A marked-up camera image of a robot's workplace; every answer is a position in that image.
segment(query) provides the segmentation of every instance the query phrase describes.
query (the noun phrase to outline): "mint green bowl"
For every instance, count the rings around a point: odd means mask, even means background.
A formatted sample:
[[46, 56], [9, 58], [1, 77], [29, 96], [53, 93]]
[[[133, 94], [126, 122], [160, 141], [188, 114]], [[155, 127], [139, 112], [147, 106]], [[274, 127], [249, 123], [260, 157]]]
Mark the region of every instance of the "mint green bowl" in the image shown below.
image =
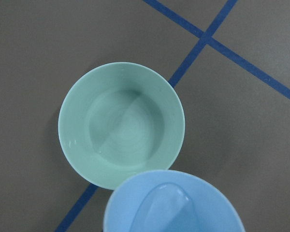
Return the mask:
[[162, 76], [139, 64], [116, 62], [89, 71], [72, 86], [58, 133], [64, 155], [84, 179], [115, 189], [132, 175], [173, 164], [185, 117]]

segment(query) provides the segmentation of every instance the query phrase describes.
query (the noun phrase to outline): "floor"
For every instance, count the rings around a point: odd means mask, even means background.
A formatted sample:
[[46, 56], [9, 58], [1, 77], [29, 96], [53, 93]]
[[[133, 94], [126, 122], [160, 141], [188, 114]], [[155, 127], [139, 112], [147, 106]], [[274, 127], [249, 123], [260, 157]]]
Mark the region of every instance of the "floor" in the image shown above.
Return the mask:
[[174, 86], [171, 169], [221, 190], [246, 231], [290, 232], [290, 0], [0, 1], [0, 231], [102, 230], [112, 192], [71, 168], [57, 121], [73, 83], [115, 61]]

